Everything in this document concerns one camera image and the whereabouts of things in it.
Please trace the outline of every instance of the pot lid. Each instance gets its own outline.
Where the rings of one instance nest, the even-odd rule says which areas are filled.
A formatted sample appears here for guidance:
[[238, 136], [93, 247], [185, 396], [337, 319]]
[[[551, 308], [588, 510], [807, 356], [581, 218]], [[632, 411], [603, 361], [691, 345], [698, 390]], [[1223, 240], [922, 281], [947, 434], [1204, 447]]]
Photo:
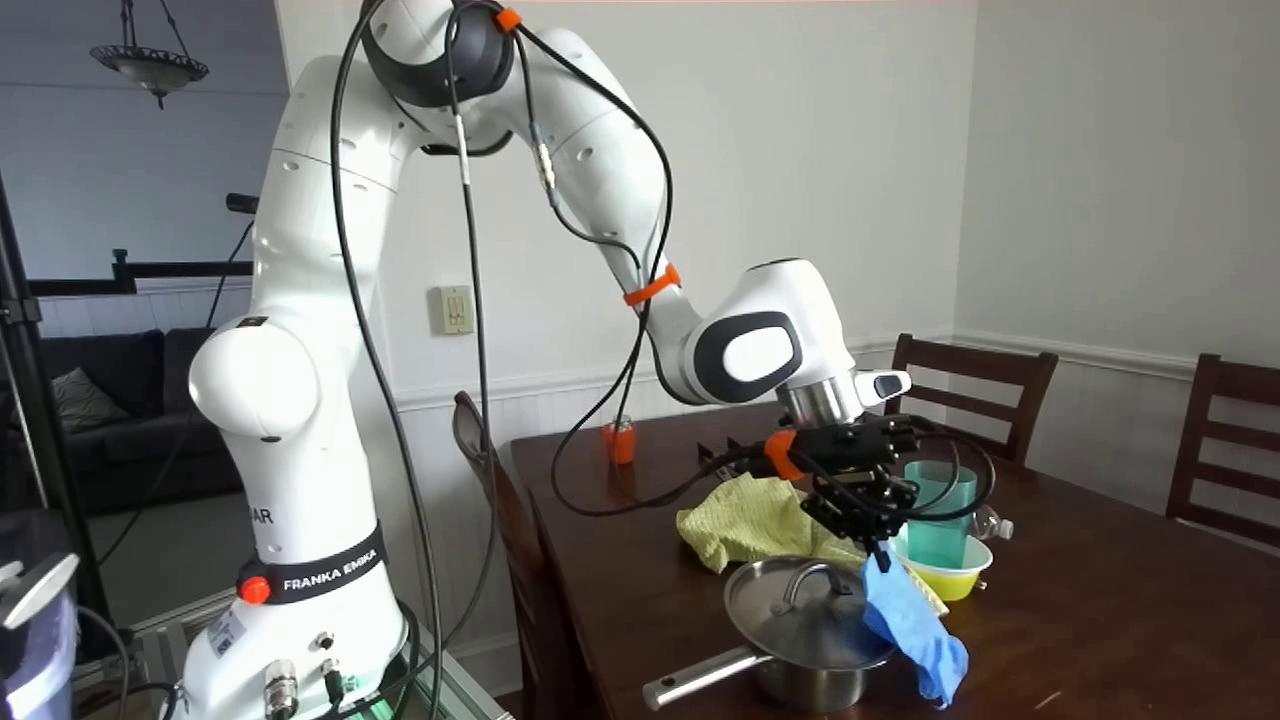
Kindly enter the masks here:
[[812, 557], [742, 565], [724, 585], [724, 609], [748, 642], [812, 670], [874, 667], [893, 652], [891, 643], [863, 623], [861, 578]]

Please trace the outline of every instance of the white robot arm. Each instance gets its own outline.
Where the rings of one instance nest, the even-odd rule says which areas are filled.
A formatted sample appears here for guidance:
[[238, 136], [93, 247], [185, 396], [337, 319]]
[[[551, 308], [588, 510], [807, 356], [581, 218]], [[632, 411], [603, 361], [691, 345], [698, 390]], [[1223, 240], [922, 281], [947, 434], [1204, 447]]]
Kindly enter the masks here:
[[[453, 9], [449, 0], [387, 0], [364, 38], [369, 64], [356, 63], [347, 78], [338, 160], [366, 300], [408, 156], [424, 143], [485, 146], [513, 132], [550, 160], [556, 197], [584, 229], [639, 259], [637, 269], [627, 251], [602, 246], [622, 293], [652, 302], [648, 332], [673, 397], [735, 404], [777, 388], [794, 424], [806, 428], [851, 423], [910, 387], [905, 373], [854, 373], [835, 304], [808, 261], [751, 268], [713, 313], [695, 313], [659, 252], [664, 173], [654, 145], [547, 54], [531, 49], [524, 77], [488, 5], [460, 12], [449, 38], [461, 95], [453, 117], [443, 63]], [[580, 37], [540, 37], [630, 102]], [[330, 187], [338, 67], [317, 58], [293, 87], [256, 218], [250, 311], [192, 364], [192, 397], [241, 473], [257, 553], [239, 578], [239, 600], [192, 643], [178, 719], [256, 720], [264, 701], [271, 720], [320, 717], [330, 705], [323, 678], [335, 662], [355, 701], [376, 689], [404, 639], [348, 391], [361, 338]], [[530, 131], [526, 83], [540, 138]], [[650, 287], [654, 268], [660, 282]]]

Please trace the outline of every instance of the dark wooden table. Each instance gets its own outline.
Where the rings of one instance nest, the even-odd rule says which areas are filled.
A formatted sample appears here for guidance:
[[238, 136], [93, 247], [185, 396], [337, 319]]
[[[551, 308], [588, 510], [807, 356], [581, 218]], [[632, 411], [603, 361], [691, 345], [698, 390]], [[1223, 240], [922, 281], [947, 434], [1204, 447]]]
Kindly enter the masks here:
[[[640, 423], [634, 471], [614, 483], [599, 434], [584, 432], [561, 461], [564, 492], [593, 509], [652, 497], [695, 471], [695, 442], [759, 439], [777, 415], [771, 404]], [[552, 493], [558, 439], [512, 451], [611, 716], [794, 717], [749, 673], [658, 714], [645, 707], [641, 685], [740, 642], [721, 603], [724, 578], [675, 529], [676, 510], [714, 480], [675, 507], [585, 518]], [[992, 505], [1018, 532], [995, 546], [989, 587], [943, 619], [972, 659], [955, 705], [927, 707], [899, 659], [837, 717], [1280, 717], [1280, 559], [1024, 468], [998, 471]]]

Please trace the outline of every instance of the stainless steel pot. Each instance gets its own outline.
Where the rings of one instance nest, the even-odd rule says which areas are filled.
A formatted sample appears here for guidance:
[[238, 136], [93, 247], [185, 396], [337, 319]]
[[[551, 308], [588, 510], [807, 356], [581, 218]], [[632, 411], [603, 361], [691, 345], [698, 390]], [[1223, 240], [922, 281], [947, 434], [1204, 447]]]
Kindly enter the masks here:
[[[829, 582], [805, 579], [824, 574]], [[659, 710], [750, 669], [783, 705], [801, 712], [836, 712], [861, 698], [867, 669], [893, 646], [863, 624], [861, 578], [806, 557], [771, 557], [739, 568], [724, 585], [724, 610], [746, 644], [654, 680], [645, 703]]]

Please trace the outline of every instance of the yellow cloth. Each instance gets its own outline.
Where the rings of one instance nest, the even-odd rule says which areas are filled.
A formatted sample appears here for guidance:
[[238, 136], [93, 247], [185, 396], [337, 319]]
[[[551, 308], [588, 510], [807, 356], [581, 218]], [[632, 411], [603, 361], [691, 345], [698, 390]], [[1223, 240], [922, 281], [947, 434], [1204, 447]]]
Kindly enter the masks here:
[[[680, 537], [713, 573], [730, 562], [751, 562], [778, 555], [801, 555], [861, 569], [867, 553], [814, 523], [800, 501], [805, 493], [778, 478], [744, 474], [721, 483], [692, 510], [676, 514]], [[938, 615], [947, 606], [911, 569], [911, 582]]]

